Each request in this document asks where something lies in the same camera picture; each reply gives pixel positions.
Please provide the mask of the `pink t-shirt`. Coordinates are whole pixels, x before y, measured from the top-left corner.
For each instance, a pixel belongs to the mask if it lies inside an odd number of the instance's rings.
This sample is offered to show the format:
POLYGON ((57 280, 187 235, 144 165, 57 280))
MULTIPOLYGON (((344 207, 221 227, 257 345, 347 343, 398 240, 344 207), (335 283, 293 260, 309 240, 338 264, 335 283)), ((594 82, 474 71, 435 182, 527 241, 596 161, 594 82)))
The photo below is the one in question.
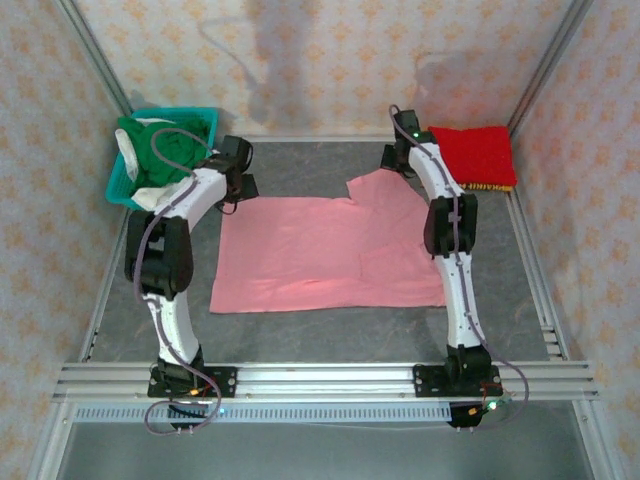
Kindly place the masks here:
POLYGON ((211 312, 444 306, 425 200, 388 170, 346 186, 346 198, 258 197, 225 217, 211 312))

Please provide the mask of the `red folded t-shirt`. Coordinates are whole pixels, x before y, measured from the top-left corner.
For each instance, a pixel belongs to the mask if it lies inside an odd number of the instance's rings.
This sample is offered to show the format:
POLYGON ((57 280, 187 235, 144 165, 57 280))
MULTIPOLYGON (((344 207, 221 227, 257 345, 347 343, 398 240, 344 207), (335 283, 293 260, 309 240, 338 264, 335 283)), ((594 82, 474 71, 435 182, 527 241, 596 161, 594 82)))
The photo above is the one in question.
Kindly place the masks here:
POLYGON ((454 180, 517 185, 509 131, 505 126, 456 130, 430 127, 454 180))

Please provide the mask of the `green t-shirt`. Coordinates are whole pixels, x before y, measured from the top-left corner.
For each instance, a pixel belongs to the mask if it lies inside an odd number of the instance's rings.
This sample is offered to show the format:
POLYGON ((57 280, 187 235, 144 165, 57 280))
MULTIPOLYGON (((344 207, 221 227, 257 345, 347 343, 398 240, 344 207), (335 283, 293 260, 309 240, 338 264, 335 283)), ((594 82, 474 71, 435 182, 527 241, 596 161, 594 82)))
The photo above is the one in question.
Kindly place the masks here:
POLYGON ((118 126, 132 142, 137 162, 138 175, 134 189, 159 188, 178 183, 188 173, 162 161, 151 147, 152 136, 159 130, 179 128, 201 139, 201 142, 177 132, 165 132, 156 136, 156 149, 166 159, 193 170, 208 154, 204 144, 208 143, 210 124, 200 118, 183 122, 161 121, 143 124, 139 119, 120 117, 118 126))

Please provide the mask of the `teal plastic basket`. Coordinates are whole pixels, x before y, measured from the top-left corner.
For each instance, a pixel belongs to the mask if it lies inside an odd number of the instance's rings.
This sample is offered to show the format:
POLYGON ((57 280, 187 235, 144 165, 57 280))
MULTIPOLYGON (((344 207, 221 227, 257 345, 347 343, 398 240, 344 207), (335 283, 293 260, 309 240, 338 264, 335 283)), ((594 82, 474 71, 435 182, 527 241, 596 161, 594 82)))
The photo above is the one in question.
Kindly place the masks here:
MULTIPOLYGON (((136 120, 160 119, 164 122, 177 123, 193 119, 202 120, 207 124, 207 143, 212 148, 219 114, 218 110, 213 107, 156 107, 134 111, 131 117, 136 120)), ((132 199, 133 192, 134 182, 126 173, 123 155, 118 153, 107 183, 106 200, 112 204, 124 205, 131 210, 140 210, 141 207, 132 199)))

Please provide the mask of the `grey metal lower panel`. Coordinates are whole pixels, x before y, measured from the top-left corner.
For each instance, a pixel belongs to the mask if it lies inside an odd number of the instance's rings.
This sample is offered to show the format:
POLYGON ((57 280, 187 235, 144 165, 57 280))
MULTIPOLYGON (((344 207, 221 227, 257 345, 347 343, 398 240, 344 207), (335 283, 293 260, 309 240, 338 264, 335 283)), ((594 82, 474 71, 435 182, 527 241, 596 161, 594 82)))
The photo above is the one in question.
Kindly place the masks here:
POLYGON ((529 416, 493 431, 218 424, 159 438, 80 424, 56 480, 594 480, 569 422, 529 416))

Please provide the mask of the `aluminium table end rail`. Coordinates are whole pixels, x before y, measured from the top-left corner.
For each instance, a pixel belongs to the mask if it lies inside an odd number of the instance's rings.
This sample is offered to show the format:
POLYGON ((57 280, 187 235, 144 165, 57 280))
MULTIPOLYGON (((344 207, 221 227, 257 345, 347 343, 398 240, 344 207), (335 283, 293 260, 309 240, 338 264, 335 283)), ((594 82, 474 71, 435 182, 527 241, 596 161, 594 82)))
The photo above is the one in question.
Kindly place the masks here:
POLYGON ((392 143, 394 135, 250 135, 234 133, 251 143, 392 143))

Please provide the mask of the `aluminium upright frame post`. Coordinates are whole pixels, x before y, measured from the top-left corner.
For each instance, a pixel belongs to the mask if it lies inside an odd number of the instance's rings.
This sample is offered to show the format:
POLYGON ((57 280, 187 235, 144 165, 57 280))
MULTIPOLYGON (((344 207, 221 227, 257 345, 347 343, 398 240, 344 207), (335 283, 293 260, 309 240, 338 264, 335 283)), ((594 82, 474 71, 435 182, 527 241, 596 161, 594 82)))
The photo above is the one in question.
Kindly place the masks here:
POLYGON ((514 137, 581 26, 594 0, 571 0, 558 28, 533 72, 507 128, 514 137))
POLYGON ((69 23, 116 108, 122 115, 131 114, 133 112, 131 102, 76 1, 53 0, 53 3, 69 23))

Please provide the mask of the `aluminium table side rail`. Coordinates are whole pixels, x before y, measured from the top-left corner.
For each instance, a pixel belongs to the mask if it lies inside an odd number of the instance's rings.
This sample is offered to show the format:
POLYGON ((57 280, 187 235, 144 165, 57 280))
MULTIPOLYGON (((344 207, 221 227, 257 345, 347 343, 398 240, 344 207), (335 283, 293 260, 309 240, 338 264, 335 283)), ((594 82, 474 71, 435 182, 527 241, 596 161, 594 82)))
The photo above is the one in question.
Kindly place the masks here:
POLYGON ((506 194, 506 205, 523 261, 548 357, 551 361, 568 361, 570 355, 559 317, 537 255, 525 211, 516 190, 506 194))
POLYGON ((89 318, 87 329, 83 338, 83 343, 78 356, 78 361, 80 363, 88 362, 93 355, 95 341, 100 332, 104 311, 109 298, 113 279, 115 277, 116 270, 119 264, 121 249, 125 241, 125 231, 128 217, 129 210, 127 208, 122 208, 120 212, 119 223, 117 224, 118 229, 117 235, 115 237, 115 243, 113 244, 111 253, 109 254, 109 257, 105 264, 94 308, 89 318))

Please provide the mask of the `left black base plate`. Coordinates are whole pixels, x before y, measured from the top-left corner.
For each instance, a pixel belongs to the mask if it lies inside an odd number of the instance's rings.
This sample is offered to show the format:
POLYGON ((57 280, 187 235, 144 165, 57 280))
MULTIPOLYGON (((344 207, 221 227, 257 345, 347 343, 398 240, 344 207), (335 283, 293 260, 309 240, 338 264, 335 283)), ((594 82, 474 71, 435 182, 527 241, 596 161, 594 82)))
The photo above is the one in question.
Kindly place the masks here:
MULTIPOLYGON (((193 376, 186 370, 183 372, 187 374, 186 380, 165 376, 158 366, 154 366, 150 371, 147 396, 164 399, 201 399, 217 396, 213 387, 201 377, 193 376)), ((203 374, 218 386, 222 398, 235 397, 238 376, 236 367, 205 365, 203 374)))

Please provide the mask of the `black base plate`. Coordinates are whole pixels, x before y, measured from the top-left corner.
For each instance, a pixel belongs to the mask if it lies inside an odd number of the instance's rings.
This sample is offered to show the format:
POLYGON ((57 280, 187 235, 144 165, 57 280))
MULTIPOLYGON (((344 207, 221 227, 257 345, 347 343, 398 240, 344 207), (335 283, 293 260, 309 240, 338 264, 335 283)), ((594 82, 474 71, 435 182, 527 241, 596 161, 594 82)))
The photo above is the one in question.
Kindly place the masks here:
POLYGON ((494 365, 481 372, 466 370, 453 378, 444 364, 416 364, 412 375, 417 397, 499 397, 504 393, 494 365))
MULTIPOLYGON (((213 387, 201 377, 193 376, 186 370, 183 372, 187 374, 186 380, 165 376, 158 366, 154 366, 150 371, 147 396, 164 399, 201 399, 217 396, 213 387)), ((218 386, 222 398, 235 397, 238 376, 236 367, 205 365, 203 374, 218 386)))

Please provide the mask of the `long aluminium base rail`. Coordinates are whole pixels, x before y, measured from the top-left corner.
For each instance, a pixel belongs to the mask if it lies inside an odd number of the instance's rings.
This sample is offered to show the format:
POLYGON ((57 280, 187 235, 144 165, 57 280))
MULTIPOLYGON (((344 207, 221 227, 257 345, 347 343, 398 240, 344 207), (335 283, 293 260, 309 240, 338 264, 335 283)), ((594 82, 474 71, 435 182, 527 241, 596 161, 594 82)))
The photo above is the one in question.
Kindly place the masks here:
MULTIPOLYGON (((241 403, 479 402, 495 397, 417 397, 411 363, 245 363, 238 369, 236 394, 241 403)), ((600 389, 587 362, 525 361, 520 373, 501 366, 506 395, 522 401, 595 400, 600 389)), ((137 402, 147 396, 151 378, 145 363, 70 363, 62 367, 53 397, 75 402, 137 402)))

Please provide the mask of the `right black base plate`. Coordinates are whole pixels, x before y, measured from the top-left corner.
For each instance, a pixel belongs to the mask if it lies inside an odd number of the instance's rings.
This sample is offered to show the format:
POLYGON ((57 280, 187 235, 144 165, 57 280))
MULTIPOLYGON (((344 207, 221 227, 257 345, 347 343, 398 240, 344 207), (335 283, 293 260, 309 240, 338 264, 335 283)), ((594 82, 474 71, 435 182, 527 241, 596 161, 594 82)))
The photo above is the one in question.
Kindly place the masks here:
POLYGON ((494 365, 481 372, 466 370, 453 378, 444 364, 416 364, 412 375, 417 397, 499 397, 504 393, 494 365))

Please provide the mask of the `aluminium lower frame leg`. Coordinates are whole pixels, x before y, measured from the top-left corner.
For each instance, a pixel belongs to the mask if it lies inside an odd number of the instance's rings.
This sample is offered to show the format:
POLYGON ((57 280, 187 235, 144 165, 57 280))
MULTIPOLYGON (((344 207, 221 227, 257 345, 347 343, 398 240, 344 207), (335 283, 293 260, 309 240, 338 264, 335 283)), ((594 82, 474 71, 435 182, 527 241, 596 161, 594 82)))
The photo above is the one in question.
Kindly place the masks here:
POLYGON ((614 430, 603 403, 598 400, 576 400, 572 405, 594 479, 627 480, 614 445, 614 430))
POLYGON ((76 416, 73 402, 54 402, 45 417, 26 480, 56 480, 76 416))

